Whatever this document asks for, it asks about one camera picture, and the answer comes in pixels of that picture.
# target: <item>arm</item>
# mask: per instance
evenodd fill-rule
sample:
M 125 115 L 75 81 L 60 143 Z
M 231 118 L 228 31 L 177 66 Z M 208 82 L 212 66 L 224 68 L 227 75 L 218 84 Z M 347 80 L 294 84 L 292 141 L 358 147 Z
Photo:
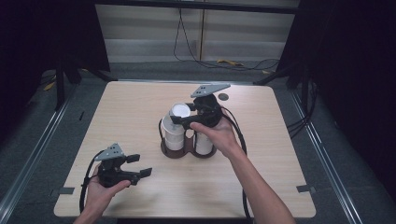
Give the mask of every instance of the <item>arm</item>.
M 214 128 L 196 122 L 190 126 L 195 131 L 208 136 L 215 147 L 230 160 L 257 223 L 295 223 L 288 207 L 265 182 L 238 145 L 233 126 L 227 119 L 222 118 Z
M 75 220 L 75 224 L 94 223 L 105 212 L 111 199 L 120 191 L 131 185 L 129 180 L 123 180 L 111 188 L 105 188 L 99 183 L 98 166 L 93 172 L 93 178 L 88 185 L 87 202 L 84 211 Z

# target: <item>white cup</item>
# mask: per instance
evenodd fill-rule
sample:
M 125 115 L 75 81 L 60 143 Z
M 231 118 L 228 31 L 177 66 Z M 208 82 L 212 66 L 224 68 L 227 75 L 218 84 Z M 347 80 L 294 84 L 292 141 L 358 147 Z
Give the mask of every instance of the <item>white cup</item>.
M 197 133 L 197 135 L 194 138 L 194 143 L 195 143 L 195 141 L 196 141 L 195 151 L 198 154 L 204 156 L 204 155 L 209 154 L 212 151 L 213 143 L 203 133 Z
M 172 109 L 163 117 L 162 126 L 165 129 L 165 144 L 171 150 L 180 150 L 184 146 L 184 128 L 181 124 L 174 124 L 170 116 L 182 118 L 190 115 L 190 108 L 186 104 L 174 104 Z

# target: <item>black tape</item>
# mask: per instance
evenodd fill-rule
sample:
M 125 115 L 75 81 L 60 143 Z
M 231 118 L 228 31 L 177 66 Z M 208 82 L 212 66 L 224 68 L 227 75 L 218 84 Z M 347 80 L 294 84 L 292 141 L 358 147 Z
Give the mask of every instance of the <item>black tape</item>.
M 311 194 L 317 192 L 314 187 L 309 187 L 308 185 L 301 185 L 296 187 L 299 193 L 310 192 Z
M 75 188 L 60 188 L 59 194 L 73 194 Z

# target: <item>black metal frame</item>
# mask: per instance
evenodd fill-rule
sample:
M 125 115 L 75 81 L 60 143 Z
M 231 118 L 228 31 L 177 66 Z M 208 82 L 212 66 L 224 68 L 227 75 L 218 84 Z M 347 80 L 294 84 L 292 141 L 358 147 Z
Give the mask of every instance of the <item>black metal frame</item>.
M 225 3 L 209 3 L 194 1 L 152 1 L 152 0 L 93 0 L 99 5 L 115 5 L 115 6 L 134 6 L 134 7 L 174 7 L 174 8 L 192 8 L 192 9 L 211 9 L 223 11 L 246 11 L 246 12 L 266 12 L 281 14 L 301 14 L 315 13 L 320 11 L 301 9 L 298 7 L 271 7 L 260 5 L 243 5 L 243 4 L 225 4 Z
M 79 68 L 84 68 L 91 74 L 101 78 L 103 81 L 118 81 L 114 77 L 109 77 L 103 74 L 101 71 L 89 66 L 86 62 L 83 62 L 76 56 L 65 55 L 61 57 L 56 65 L 56 87 L 57 87 L 57 103 L 55 110 L 61 108 L 64 103 L 64 75 L 67 77 L 70 83 L 78 84 L 81 81 L 81 75 L 78 72 Z

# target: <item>wooden table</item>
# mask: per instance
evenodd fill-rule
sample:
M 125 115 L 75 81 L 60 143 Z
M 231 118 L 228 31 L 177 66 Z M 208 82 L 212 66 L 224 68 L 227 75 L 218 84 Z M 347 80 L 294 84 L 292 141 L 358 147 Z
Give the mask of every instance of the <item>wooden table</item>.
M 64 183 L 65 187 L 75 188 L 74 193 L 60 195 L 55 215 L 79 215 L 80 185 L 92 157 L 117 142 L 126 155 L 141 155 L 139 162 L 125 163 L 122 170 L 153 170 L 137 186 L 117 194 L 104 216 L 243 217 L 241 185 L 221 152 L 209 159 L 198 159 L 190 153 L 181 159 L 169 159 L 161 152 L 160 119 L 173 104 L 191 103 L 190 94 L 199 86 L 108 83 Z M 295 217 L 314 216 L 311 195 L 299 193 L 296 188 L 306 183 L 273 90 L 232 85 L 215 95 L 219 93 L 229 95 L 229 100 L 219 103 L 235 115 L 247 142 L 248 157 L 263 178 Z

